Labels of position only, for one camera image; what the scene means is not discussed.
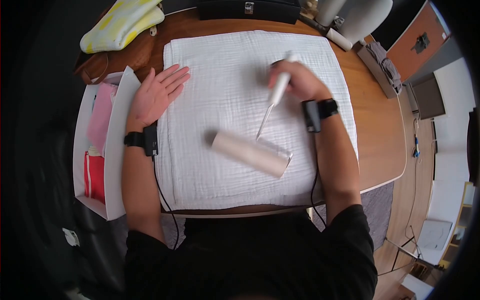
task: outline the brown bag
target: brown bag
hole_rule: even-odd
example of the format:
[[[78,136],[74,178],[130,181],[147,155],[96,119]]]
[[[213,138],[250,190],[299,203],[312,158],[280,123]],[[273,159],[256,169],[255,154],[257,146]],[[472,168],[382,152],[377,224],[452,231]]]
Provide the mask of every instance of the brown bag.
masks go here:
[[[97,23],[109,9],[102,13]],[[80,52],[73,69],[73,74],[80,75],[85,84],[98,84],[102,82],[108,74],[124,71],[126,66],[130,66],[130,68],[136,71],[147,65],[154,44],[155,36],[151,36],[150,30],[146,29],[120,51],[107,51],[93,54]]]

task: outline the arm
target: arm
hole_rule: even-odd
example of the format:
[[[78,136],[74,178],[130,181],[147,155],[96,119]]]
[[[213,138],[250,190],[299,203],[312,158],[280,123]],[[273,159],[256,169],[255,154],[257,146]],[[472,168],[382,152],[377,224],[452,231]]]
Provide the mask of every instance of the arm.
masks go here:
[[[190,78],[188,68],[174,65],[155,76],[152,68],[138,89],[127,117],[126,134],[142,132],[158,120],[183,90]],[[165,243],[160,222],[161,204],[152,158],[143,148],[125,147],[122,166],[122,199],[130,230],[137,230]]]
[[[301,101],[332,98],[328,88],[305,66],[298,62],[278,61],[272,65],[269,87],[273,87],[281,72],[289,72],[286,91]],[[315,134],[318,170],[322,180],[327,210],[327,224],[341,211],[361,204],[359,168],[355,151],[340,115],[321,122],[322,131]]]

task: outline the gray rug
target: gray rug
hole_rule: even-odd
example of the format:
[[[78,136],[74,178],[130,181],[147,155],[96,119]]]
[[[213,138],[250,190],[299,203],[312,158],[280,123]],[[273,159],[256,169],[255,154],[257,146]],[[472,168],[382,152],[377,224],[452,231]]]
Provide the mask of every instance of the gray rug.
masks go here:
[[[361,195],[363,210],[367,215],[368,225],[370,226],[370,235],[373,239],[373,246],[375,250],[383,245],[385,236],[387,234],[393,198],[393,184],[394,183],[391,182]],[[317,206],[316,209],[324,218],[324,220],[326,220],[325,205]],[[179,226],[180,245],[185,239],[185,236],[183,235],[185,218],[176,218],[176,220]],[[315,212],[313,212],[312,221],[320,231],[325,228]],[[120,249],[121,254],[125,256],[125,253],[127,252],[125,241],[128,234],[126,216],[110,221],[109,223],[115,234],[118,248]],[[162,225],[167,246],[172,249],[175,244],[175,240],[177,239],[177,230],[175,229],[175,223],[173,222],[172,216],[163,215]]]

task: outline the red fabric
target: red fabric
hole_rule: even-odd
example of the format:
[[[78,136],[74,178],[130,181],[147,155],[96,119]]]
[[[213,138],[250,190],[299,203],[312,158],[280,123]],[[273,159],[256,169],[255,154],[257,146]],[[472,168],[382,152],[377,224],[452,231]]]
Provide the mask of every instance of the red fabric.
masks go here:
[[[103,157],[90,156],[88,152],[85,152],[85,196],[97,199],[103,204],[105,204],[105,187],[103,184],[104,165],[105,159]]]

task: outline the finger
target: finger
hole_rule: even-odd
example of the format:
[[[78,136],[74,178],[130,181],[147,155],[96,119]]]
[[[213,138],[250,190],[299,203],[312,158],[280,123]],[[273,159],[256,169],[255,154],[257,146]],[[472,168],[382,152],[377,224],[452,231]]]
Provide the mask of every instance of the finger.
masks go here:
[[[182,77],[180,77],[179,79],[172,82],[170,85],[166,87],[167,94],[172,93],[178,86],[183,85],[183,83],[185,83],[189,79],[190,79],[190,74],[187,73]]]
[[[289,72],[292,73],[296,69],[296,63],[286,61],[286,60],[279,60],[271,65],[271,70],[276,71],[276,72]]]
[[[165,78],[169,77],[170,75],[173,74],[178,68],[180,67],[179,64],[174,64],[173,66],[163,70],[162,72],[158,73],[157,76],[155,76],[155,80],[157,82],[162,82],[165,80]]]
[[[168,95],[168,101],[172,103],[172,101],[177,99],[177,97],[180,95],[182,91],[183,91],[183,84],[180,84],[179,86],[177,86],[176,89],[173,90],[173,92],[171,92]]]
[[[180,70],[176,71],[175,73],[167,77],[164,81],[162,81],[163,86],[168,86],[175,80],[179,79],[180,77],[185,75],[188,72],[188,70],[189,70],[188,67],[183,67]]]
[[[278,78],[279,72],[271,70],[270,77],[268,78],[268,88],[273,88],[275,85],[276,79]]]
[[[152,85],[153,79],[155,78],[155,69],[150,68],[150,72],[148,73],[145,80],[142,82],[139,90],[146,91]]]

